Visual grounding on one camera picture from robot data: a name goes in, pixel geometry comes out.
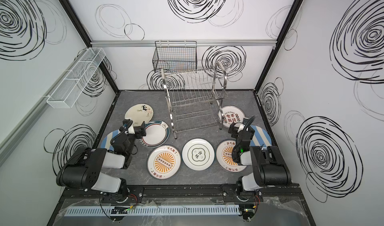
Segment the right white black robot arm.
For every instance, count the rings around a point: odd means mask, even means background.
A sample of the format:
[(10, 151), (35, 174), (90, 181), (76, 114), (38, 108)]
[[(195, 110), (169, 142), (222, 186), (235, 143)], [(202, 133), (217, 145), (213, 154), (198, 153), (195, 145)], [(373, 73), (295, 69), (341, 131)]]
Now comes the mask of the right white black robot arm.
[(231, 158), (239, 166), (251, 166), (252, 173), (237, 181), (237, 194), (262, 188), (288, 186), (292, 177), (279, 147), (272, 145), (266, 130), (258, 126), (233, 123), (229, 134), (235, 139)]

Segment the white plate green cloud outline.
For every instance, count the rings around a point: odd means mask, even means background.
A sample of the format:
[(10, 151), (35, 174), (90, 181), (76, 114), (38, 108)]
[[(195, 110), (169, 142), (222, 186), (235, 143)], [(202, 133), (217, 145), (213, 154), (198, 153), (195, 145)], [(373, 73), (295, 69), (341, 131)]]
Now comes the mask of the white plate green cloud outline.
[(215, 151), (208, 141), (204, 139), (192, 139), (184, 145), (182, 158), (189, 169), (203, 171), (213, 164)]

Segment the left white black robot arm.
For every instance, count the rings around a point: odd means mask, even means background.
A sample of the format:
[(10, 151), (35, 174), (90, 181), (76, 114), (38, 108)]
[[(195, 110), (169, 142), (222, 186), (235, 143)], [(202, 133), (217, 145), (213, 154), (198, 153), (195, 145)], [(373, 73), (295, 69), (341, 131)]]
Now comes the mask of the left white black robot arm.
[(120, 132), (110, 141), (112, 152), (105, 148), (77, 149), (57, 174), (57, 185), (110, 193), (125, 200), (130, 196), (126, 180), (106, 175), (102, 169), (127, 169), (132, 161), (135, 140), (146, 135), (145, 122), (134, 127), (130, 120), (124, 121)]

